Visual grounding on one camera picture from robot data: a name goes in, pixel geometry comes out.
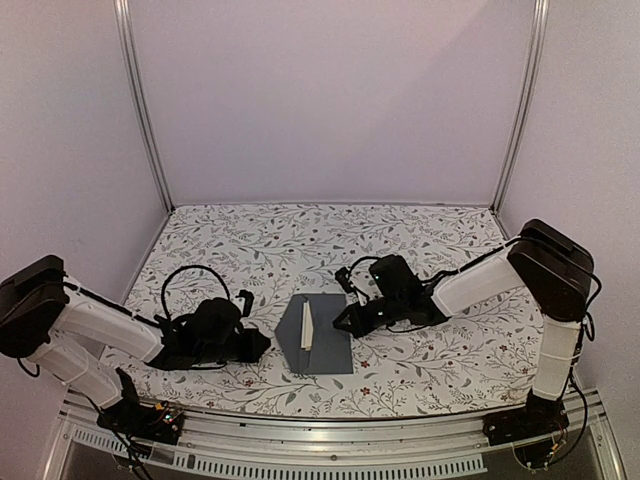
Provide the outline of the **grey-blue envelope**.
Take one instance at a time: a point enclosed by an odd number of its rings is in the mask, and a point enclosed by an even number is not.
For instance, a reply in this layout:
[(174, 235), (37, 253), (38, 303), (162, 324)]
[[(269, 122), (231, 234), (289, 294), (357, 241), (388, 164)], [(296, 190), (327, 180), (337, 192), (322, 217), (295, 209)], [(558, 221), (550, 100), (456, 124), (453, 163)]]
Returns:
[[(313, 322), (311, 349), (302, 348), (303, 308), (308, 303)], [(353, 373), (350, 336), (332, 322), (346, 308), (337, 293), (295, 294), (275, 328), (275, 338), (292, 373), (343, 375)]]

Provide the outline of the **beige lined letter paper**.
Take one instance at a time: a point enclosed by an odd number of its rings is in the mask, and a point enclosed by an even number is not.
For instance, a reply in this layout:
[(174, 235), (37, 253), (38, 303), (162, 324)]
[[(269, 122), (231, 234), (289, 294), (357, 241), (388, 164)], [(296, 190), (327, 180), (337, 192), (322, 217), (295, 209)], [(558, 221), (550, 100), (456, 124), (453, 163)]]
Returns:
[(300, 348), (304, 351), (310, 351), (313, 347), (314, 322), (311, 309), (311, 303), (305, 299), (302, 304), (301, 334)]

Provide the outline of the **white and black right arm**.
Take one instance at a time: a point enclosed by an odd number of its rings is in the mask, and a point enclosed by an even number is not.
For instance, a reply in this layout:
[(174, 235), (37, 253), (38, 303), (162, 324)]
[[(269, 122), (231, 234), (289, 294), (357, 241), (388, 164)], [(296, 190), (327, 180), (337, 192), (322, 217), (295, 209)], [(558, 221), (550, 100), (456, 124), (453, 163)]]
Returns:
[(358, 301), (347, 305), (332, 326), (354, 338), (406, 321), (415, 328), (443, 324), (484, 305), (493, 306), (509, 294), (531, 301), (542, 320), (543, 333), (530, 395), (533, 400), (517, 415), (517, 427), (537, 436), (552, 424), (580, 341), (590, 326), (590, 306), (601, 281), (587, 249), (540, 219), (524, 224), (519, 234), (467, 264), (420, 278), (399, 254), (366, 258), (378, 290), (371, 297), (352, 280), (353, 266), (341, 268), (336, 281)]

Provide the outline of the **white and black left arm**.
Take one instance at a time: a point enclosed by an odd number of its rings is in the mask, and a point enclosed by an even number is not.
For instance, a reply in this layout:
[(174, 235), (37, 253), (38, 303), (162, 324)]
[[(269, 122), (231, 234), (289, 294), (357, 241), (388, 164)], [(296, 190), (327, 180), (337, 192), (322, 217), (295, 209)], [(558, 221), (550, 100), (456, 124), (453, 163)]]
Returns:
[(202, 301), (192, 313), (147, 319), (82, 287), (64, 262), (47, 255), (1, 283), (1, 353), (49, 371), (99, 408), (128, 434), (148, 426), (130, 377), (104, 366), (76, 342), (81, 336), (114, 348), (161, 371), (212, 370), (216, 365), (256, 363), (271, 341), (246, 328), (253, 296), (242, 306), (229, 295)]

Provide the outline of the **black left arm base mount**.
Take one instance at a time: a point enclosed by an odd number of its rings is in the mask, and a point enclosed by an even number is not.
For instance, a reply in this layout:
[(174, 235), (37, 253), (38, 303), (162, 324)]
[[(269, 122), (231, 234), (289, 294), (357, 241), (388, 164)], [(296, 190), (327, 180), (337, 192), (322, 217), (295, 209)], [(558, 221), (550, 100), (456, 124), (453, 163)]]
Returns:
[(122, 384), (122, 398), (101, 408), (97, 425), (129, 437), (177, 445), (184, 425), (183, 410), (161, 401), (154, 406), (140, 403), (131, 377), (121, 368), (116, 373)]

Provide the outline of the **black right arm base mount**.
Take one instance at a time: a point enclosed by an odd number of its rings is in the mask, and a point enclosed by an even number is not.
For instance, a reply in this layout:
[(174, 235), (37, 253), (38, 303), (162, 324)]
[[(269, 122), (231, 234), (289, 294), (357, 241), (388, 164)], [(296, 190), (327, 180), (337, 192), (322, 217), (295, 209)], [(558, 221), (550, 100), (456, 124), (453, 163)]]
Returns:
[(530, 390), (522, 407), (485, 415), (482, 432), (495, 446), (559, 432), (568, 426), (561, 398), (548, 400)]

